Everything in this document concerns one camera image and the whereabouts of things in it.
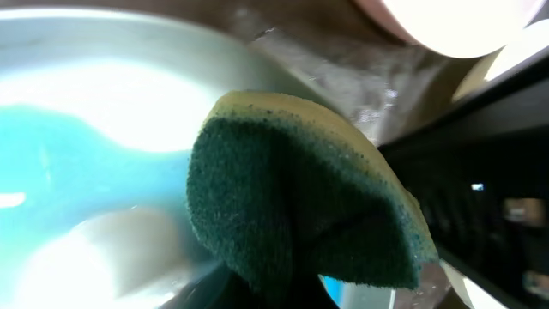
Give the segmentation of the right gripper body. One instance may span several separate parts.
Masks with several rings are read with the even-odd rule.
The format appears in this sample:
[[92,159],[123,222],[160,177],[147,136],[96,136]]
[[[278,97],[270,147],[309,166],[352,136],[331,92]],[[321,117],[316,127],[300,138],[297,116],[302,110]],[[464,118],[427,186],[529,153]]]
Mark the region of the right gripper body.
[[547,307],[526,274],[548,271],[548,227],[511,220],[518,203],[548,205],[547,57],[381,150],[419,199],[444,262],[508,308]]

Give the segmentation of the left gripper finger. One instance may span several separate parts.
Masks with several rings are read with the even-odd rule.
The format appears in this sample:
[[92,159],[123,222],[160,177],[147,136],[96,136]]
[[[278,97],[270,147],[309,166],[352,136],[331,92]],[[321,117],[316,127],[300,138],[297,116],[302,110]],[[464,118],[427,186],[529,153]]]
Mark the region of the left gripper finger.
[[281,298],[253,292],[237,274],[221,265],[192,281],[161,309],[338,309],[321,279],[295,274]]

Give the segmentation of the green yellow sponge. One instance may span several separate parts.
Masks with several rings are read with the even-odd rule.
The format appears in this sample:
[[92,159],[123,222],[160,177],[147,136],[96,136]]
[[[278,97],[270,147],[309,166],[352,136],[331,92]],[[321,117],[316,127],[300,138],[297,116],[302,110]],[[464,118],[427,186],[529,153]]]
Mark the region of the green yellow sponge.
[[416,288],[437,250],[418,200],[340,115],[287,94],[232,91],[196,139],[186,195],[199,241],[252,289],[302,274]]

